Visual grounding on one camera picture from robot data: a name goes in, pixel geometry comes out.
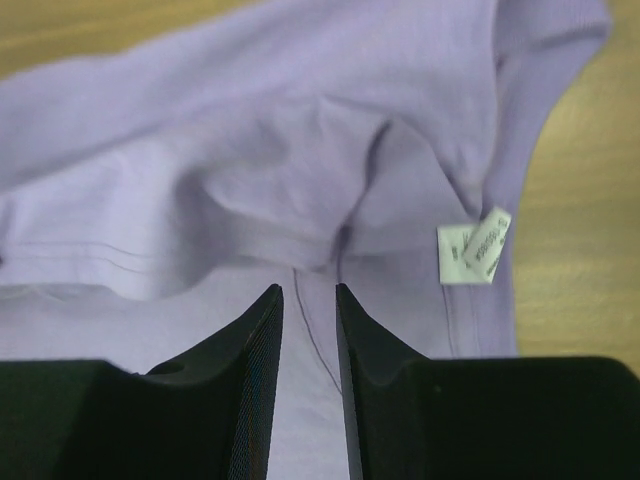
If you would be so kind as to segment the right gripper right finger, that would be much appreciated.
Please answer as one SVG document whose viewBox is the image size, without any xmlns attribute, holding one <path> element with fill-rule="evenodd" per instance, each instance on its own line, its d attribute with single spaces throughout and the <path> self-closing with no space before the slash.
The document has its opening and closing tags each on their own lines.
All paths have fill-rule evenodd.
<svg viewBox="0 0 640 480">
<path fill-rule="evenodd" d="M 639 380 L 617 360 L 433 360 L 342 284 L 336 330 L 354 479 L 639 475 Z"/>
</svg>

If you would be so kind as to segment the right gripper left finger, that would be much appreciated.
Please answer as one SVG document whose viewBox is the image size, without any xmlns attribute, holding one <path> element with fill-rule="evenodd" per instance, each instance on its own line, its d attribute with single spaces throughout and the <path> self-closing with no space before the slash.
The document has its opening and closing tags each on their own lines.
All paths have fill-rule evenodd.
<svg viewBox="0 0 640 480">
<path fill-rule="evenodd" d="M 265 478 L 283 310 L 271 285 L 146 374 L 104 360 L 3 362 L 2 477 Z"/>
</svg>

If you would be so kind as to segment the purple t-shirt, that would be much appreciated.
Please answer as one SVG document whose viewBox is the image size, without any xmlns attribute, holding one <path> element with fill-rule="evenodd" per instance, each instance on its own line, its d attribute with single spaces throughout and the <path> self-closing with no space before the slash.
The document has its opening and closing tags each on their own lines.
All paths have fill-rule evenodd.
<svg viewBox="0 0 640 480">
<path fill-rule="evenodd" d="M 268 475 L 348 477 L 335 287 L 432 358 L 517 352 L 506 244 L 442 285 L 437 231 L 515 212 L 605 43 L 601 1 L 269 1 L 1 84 L 1 355 L 136 371 L 270 285 Z"/>
</svg>

